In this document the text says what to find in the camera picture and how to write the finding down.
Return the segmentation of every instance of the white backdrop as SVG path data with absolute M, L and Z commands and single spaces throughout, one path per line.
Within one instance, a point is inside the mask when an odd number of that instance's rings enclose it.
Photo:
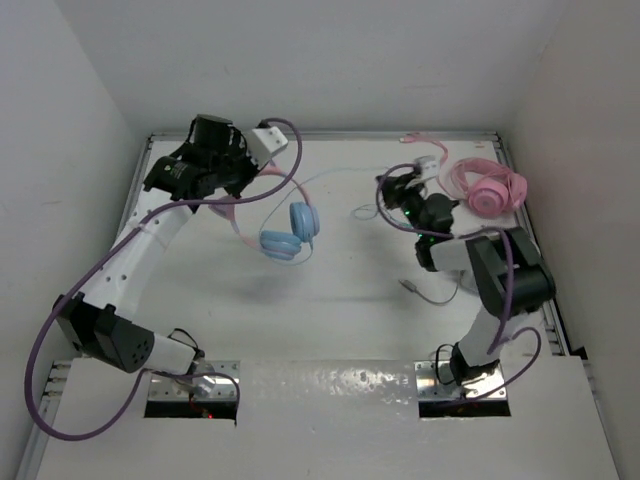
M 512 135 L 569 336 L 587 350 L 629 479 L 640 478 L 638 21 L 635 0 L 574 2 Z
M 511 119 L 565 0 L 56 0 L 144 134 L 240 126 L 492 128 Z
M 109 247 L 140 142 L 52 0 L 0 2 L 0 479 L 31 425 L 22 378 L 53 301 Z M 52 329 L 36 371 L 71 355 Z

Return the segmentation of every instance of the blue headphones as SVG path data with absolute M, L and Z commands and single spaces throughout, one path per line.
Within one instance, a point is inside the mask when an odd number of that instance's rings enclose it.
M 258 176 L 267 175 L 286 176 L 282 170 L 271 166 L 266 167 L 258 174 Z M 309 195 L 304 187 L 293 179 L 292 182 L 304 198 L 304 202 L 295 202 L 289 205 L 292 233 L 263 230 L 260 232 L 260 244 L 240 233 L 235 218 L 235 205 L 210 205 L 209 208 L 222 218 L 229 220 L 233 230 L 251 248 L 255 248 L 275 260 L 293 260 L 302 251 L 303 243 L 308 243 L 313 249 L 313 237 L 320 233 L 320 219 L 318 211 L 316 207 L 311 205 Z

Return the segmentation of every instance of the pink headphones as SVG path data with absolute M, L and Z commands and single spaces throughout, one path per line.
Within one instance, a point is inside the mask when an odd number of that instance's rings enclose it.
M 440 158 L 440 167 L 449 158 L 449 150 L 442 142 L 433 140 L 419 133 L 410 133 L 401 142 L 427 142 L 440 147 L 444 152 Z M 481 175 L 471 185 L 467 174 Z M 450 196 L 466 200 L 469 208 L 482 217 L 497 217 L 505 212 L 513 212 L 520 208 L 527 196 L 527 180 L 510 168 L 492 162 L 486 158 L 471 157 L 459 160 L 449 171 L 451 184 L 461 192 L 454 195 L 447 190 L 438 177 L 438 185 Z
M 258 174 L 259 177 L 269 175 L 276 175 L 278 177 L 287 176 L 286 173 L 275 166 L 265 167 Z M 246 245 L 264 253 L 269 258 L 293 260 L 302 250 L 303 243 L 309 243 L 313 248 L 313 237 L 320 232 L 320 221 L 318 219 L 318 211 L 316 207 L 311 205 L 307 191 L 294 179 L 291 179 L 291 181 L 304 198 L 304 202 L 295 202 L 289 205 L 289 220 L 291 222 L 292 233 L 263 230 L 260 232 L 260 242 L 258 243 L 252 238 L 240 233 L 240 228 L 236 222 L 234 204 L 210 205 L 209 208 L 222 218 L 229 220 L 233 231 L 240 236 Z

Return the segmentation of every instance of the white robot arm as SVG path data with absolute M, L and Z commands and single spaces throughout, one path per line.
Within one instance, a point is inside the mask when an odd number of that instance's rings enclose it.
M 176 375 L 190 373 L 194 360 L 203 352 L 129 319 L 135 315 L 155 265 L 197 207 L 171 208 L 145 224 L 140 220 L 158 207 L 178 200 L 202 199 L 217 188 L 239 197 L 287 143 L 276 127 L 260 125 L 243 134 L 228 120 L 198 115 L 187 141 L 159 159 L 149 172 L 131 218 L 115 244 L 134 228 L 141 227 L 141 232 L 82 287 L 58 316 L 73 345 L 128 373 L 141 368 Z
M 461 385 L 495 370 L 504 343 L 529 313 L 555 296 L 556 288 L 538 249 L 521 227 L 500 235 L 453 239 L 452 210 L 458 201 L 440 193 L 423 198 L 424 182 L 416 181 L 421 176 L 416 165 L 413 172 L 399 177 L 378 177 L 379 188 L 388 209 L 402 209 L 412 227 L 424 232 L 415 244 L 422 267 L 473 274 L 482 305 L 469 332 L 454 345 L 449 362 L 453 380 Z

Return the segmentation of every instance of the white plastic panel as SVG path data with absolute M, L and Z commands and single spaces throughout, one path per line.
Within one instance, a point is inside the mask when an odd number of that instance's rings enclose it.
M 114 242 L 117 245 L 139 226 L 148 213 L 171 202 L 171 195 L 161 190 L 142 191 L 125 228 Z M 173 237 L 191 218 L 189 207 L 178 207 L 158 215 L 145 225 L 103 270 L 95 274 L 80 289 L 84 301 L 98 308 L 116 307 L 116 313 L 131 319 L 138 308 L 142 292 L 155 266 Z
M 97 427 L 132 380 L 76 360 L 56 427 Z M 420 420 L 414 382 L 404 361 L 243 361 L 236 428 L 143 418 L 147 380 L 104 435 L 49 441 L 38 480 L 617 478 L 578 358 L 541 359 L 510 388 L 512 417 Z
M 138 131 L 499 127 L 566 0 L 57 0 Z

